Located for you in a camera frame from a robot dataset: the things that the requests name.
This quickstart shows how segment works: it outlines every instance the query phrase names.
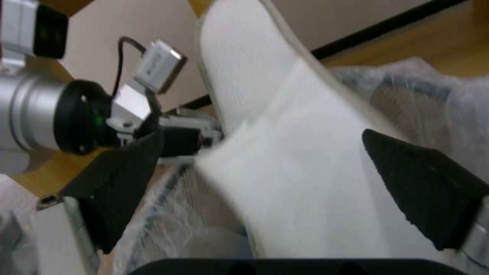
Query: white fabric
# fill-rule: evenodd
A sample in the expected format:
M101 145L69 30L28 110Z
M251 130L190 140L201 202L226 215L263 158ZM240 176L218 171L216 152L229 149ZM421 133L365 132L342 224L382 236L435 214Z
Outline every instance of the white fabric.
M243 218L258 256L443 261L361 141L366 128L399 134L318 70L282 22L257 0L219 0L204 18L202 67L232 134L197 167Z

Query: metal part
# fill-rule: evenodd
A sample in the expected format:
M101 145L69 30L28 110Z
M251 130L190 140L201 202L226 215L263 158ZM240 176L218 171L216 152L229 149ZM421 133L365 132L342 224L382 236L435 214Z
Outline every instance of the metal part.
M129 143L150 113L151 107L144 93L126 84L112 102L111 117L107 119L107 124L120 133L123 144Z
M185 63L185 56L161 40L151 43L139 62L134 80L154 93L165 92L174 75Z
M57 205L61 201L56 194L47 195L37 201L36 209L38 211Z
M3 0L1 42L9 51L34 54L37 1Z
M78 201L63 201L34 216L37 255L41 275L97 274L99 258L93 246Z
M475 264L489 271L489 197L482 200L482 207L462 251Z
M194 110L177 108L180 116L160 117L159 125L161 128L184 128L196 129L200 131L202 143L200 151L205 151L222 139L222 132L219 123L211 116L199 113ZM160 158L158 164L189 164L193 163L195 156L178 156L172 158Z
M21 70L0 74L0 172L25 171L39 153L58 149L54 115L65 83Z
M219 124L213 117L185 108L177 108L177 114L181 116L161 117L160 126L200 130L202 138L209 141L209 147L222 139Z
M0 83L6 83L0 76ZM66 83L35 73L21 74L7 89L15 94L10 105L10 127L22 148L58 150L54 136L56 106Z

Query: translucent plastic sheet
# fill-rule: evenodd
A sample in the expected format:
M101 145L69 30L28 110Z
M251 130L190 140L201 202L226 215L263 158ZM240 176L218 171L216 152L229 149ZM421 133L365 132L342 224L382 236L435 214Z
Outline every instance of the translucent plastic sheet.
M250 258L234 213L191 167L158 172L115 247L114 275L165 258Z
M489 183L489 76L443 75L420 58L331 72L412 143L442 151Z

